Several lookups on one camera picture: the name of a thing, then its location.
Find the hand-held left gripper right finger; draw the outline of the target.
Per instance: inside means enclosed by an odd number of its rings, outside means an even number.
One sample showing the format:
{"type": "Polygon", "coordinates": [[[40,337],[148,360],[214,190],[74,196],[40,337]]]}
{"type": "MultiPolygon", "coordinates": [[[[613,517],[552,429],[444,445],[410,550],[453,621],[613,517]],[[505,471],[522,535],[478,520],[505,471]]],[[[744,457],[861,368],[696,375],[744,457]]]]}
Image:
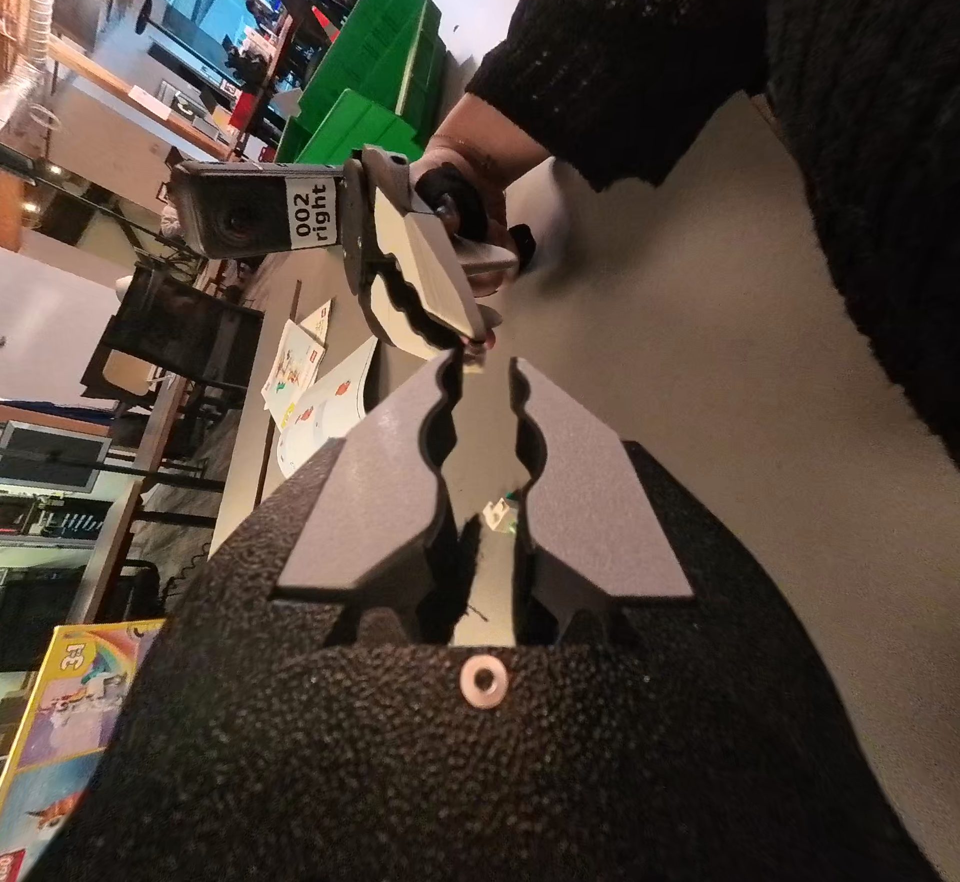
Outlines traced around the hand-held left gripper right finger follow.
{"type": "Polygon", "coordinates": [[[513,612],[604,619],[694,590],[617,432],[529,360],[510,360],[519,496],[513,612]]]}

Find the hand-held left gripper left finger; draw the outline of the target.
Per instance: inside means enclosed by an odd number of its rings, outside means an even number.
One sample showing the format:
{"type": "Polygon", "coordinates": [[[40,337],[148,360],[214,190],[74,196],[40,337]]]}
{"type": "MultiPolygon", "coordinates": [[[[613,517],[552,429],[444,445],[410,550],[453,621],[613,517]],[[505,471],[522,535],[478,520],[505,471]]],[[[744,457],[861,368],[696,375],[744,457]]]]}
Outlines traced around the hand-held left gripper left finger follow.
{"type": "Polygon", "coordinates": [[[351,429],[273,589],[279,600],[462,616],[458,529],[442,467],[456,443],[462,353],[442,351],[351,429]]]}

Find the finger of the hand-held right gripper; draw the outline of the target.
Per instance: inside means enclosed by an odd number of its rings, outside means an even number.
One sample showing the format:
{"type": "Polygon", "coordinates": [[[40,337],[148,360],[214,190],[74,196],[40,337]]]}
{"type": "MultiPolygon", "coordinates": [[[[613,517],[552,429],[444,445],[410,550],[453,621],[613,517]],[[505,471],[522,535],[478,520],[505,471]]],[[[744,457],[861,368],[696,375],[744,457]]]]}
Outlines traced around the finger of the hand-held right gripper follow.
{"type": "Polygon", "coordinates": [[[451,240],[437,216],[400,217],[395,261],[426,314],[471,342],[484,342],[486,323],[451,240]]]}
{"type": "Polygon", "coordinates": [[[459,336],[426,312],[404,216],[397,211],[375,211],[373,218],[382,261],[371,283],[371,312],[383,340],[421,360],[459,348],[459,336]]]}

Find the green and white lego assembly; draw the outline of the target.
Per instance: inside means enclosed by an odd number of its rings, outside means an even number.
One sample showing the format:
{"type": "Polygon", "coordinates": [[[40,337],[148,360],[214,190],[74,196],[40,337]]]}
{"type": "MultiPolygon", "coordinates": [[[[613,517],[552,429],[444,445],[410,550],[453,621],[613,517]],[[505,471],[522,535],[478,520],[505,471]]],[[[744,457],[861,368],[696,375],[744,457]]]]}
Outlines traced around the green and white lego assembly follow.
{"type": "Polygon", "coordinates": [[[488,502],[482,509],[482,518],[493,532],[516,536],[519,527],[520,496],[509,491],[496,501],[488,502]]]}

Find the person's right forearm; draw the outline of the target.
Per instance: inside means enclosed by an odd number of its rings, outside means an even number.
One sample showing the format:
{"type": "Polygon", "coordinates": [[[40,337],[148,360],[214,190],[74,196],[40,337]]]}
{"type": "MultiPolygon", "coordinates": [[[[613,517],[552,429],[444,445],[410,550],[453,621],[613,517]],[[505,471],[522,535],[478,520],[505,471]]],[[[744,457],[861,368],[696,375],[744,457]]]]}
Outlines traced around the person's right forearm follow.
{"type": "Polygon", "coordinates": [[[768,0],[519,0],[466,87],[597,192],[664,182],[729,99],[769,88],[768,0]]]}

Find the open lego instruction booklet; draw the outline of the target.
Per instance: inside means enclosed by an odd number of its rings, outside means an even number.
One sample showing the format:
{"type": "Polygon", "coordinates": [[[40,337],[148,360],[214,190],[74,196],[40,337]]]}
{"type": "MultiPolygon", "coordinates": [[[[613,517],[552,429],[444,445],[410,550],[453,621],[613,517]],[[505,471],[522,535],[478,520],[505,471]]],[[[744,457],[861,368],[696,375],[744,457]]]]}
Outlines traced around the open lego instruction booklet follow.
{"type": "Polygon", "coordinates": [[[377,357],[372,336],[306,389],[280,430],[276,460],[289,479],[331,439],[341,439],[367,414],[366,380],[377,357]]]}

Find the yellow lego box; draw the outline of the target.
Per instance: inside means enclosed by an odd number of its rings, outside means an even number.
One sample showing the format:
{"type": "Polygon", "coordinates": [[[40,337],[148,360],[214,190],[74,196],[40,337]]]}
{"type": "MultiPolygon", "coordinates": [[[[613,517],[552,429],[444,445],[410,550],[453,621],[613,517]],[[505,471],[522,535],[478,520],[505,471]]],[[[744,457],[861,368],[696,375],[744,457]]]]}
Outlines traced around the yellow lego box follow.
{"type": "Polygon", "coordinates": [[[82,798],[164,619],[59,625],[1,781],[1,879],[24,880],[82,798]]]}

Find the person's right hand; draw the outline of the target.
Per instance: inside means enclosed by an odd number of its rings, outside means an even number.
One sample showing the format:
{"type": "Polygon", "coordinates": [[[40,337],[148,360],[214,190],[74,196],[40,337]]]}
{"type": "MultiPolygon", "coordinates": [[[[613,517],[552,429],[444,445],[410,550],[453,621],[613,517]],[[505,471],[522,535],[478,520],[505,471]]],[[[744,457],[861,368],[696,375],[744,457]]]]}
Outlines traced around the person's right hand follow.
{"type": "Polygon", "coordinates": [[[531,180],[518,195],[521,222],[534,239],[526,271],[547,270],[555,264],[569,239],[570,217],[556,161],[546,148],[483,100],[465,95],[411,165],[411,186],[421,193],[424,179],[434,171],[447,177],[452,168],[479,197],[486,218],[486,243],[517,256],[521,249],[509,230],[507,193],[516,182],[531,180]]]}

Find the black chair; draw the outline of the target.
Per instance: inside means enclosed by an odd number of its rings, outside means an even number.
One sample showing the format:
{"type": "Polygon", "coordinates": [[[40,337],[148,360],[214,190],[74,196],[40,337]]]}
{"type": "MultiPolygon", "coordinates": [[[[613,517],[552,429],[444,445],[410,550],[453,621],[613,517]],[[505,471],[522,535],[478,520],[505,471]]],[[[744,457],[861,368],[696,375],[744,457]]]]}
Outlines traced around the black chair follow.
{"type": "Polygon", "coordinates": [[[262,312],[139,267],[80,378],[81,396],[151,408],[160,372],[185,379],[200,401],[242,408],[263,320],[262,312]]]}

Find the dark computer monitor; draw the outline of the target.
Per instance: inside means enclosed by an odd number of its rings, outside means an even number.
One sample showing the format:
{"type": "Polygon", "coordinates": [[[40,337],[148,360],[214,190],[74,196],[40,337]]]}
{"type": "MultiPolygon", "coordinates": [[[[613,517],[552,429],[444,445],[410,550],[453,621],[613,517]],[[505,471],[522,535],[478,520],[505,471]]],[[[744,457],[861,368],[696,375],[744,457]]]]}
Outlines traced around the dark computer monitor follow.
{"type": "Polygon", "coordinates": [[[6,421],[1,432],[1,485],[89,495],[111,442],[108,436],[6,421]]]}

